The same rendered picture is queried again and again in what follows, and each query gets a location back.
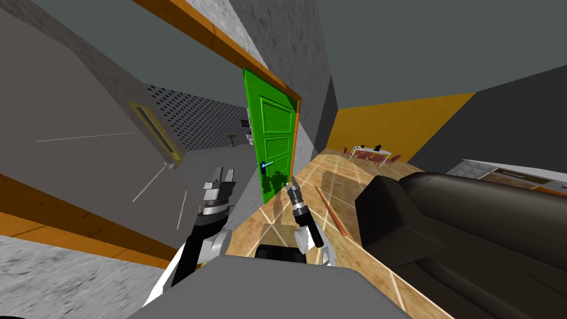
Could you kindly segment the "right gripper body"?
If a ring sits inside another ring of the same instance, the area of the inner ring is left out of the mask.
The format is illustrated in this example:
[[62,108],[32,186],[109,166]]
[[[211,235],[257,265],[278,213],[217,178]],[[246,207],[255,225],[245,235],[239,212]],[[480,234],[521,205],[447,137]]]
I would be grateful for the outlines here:
[[304,206],[300,186],[296,182],[286,183],[287,194],[293,206]]

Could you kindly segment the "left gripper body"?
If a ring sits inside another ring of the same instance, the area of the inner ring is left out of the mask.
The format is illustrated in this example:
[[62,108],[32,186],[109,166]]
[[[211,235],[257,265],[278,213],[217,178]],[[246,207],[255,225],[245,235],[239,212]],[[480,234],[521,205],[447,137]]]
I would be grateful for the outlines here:
[[216,202],[223,200],[228,201],[233,194],[234,186],[234,181],[214,181],[205,183],[203,187],[205,189],[205,196],[203,199],[205,205],[214,205]]

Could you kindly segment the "brown wooden rod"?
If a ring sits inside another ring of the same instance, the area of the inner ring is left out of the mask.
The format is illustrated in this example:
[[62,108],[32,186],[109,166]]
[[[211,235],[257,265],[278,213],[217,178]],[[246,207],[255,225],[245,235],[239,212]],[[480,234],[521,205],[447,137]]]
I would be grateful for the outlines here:
[[338,219],[336,213],[335,213],[334,210],[332,209],[332,207],[331,207],[329,201],[327,200],[327,198],[325,197],[323,191],[322,191],[320,188],[318,188],[317,186],[315,186],[315,189],[316,189],[318,195],[320,196],[321,201],[324,203],[324,205],[325,205],[325,207],[326,207],[328,213],[330,214],[330,216],[331,216],[333,222],[335,223],[335,225],[336,225],[338,231],[341,233],[342,236],[347,237],[348,234],[347,234],[346,230],[345,230],[344,227],[342,226],[340,220]]

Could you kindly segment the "green door leaf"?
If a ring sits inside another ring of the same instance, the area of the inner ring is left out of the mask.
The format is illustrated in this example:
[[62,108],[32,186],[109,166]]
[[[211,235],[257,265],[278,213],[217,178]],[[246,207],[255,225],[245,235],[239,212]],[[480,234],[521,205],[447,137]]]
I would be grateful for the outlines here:
[[[243,76],[262,200],[266,204],[290,179],[297,102],[249,69],[243,70]],[[260,173],[262,161],[274,161],[265,175]]]

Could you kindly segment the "white dining table with chairs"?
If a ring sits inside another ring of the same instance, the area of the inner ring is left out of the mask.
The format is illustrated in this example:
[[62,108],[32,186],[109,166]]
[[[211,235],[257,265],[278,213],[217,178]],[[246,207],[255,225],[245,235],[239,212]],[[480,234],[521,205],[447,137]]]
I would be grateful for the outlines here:
[[402,155],[392,156],[392,153],[382,150],[381,148],[366,148],[364,146],[354,146],[351,150],[345,147],[342,157],[351,160],[353,157],[362,159],[363,163],[376,163],[377,167],[384,165],[390,167],[398,161]]

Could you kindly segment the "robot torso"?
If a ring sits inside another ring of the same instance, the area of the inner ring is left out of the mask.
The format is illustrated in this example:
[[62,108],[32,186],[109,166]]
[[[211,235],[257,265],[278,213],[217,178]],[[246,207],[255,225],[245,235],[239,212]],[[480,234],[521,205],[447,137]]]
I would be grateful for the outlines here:
[[347,268],[221,255],[128,319],[411,319]]

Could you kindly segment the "black sofa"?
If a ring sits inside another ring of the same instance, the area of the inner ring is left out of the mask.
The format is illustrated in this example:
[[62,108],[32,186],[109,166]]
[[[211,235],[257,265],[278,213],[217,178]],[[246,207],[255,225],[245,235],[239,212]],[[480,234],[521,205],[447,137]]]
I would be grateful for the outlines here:
[[441,173],[375,176],[362,247],[454,319],[567,319],[567,197]]

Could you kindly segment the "grey kitchen counter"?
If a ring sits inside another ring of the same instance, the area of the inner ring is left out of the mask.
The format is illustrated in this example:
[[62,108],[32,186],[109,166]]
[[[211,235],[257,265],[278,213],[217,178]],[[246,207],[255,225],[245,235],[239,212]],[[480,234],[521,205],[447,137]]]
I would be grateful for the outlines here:
[[567,196],[567,174],[540,168],[463,159],[447,174]]

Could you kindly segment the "yellow framed wall picture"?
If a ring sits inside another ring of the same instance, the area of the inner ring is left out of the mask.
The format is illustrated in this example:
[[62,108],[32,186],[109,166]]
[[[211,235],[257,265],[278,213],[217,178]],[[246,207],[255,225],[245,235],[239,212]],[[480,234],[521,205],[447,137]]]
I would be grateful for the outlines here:
[[161,145],[167,156],[173,164],[179,165],[182,160],[182,154],[173,140],[167,134],[158,118],[152,113],[151,109],[137,103],[128,102],[130,108],[137,114],[145,127],[149,130],[156,141]]

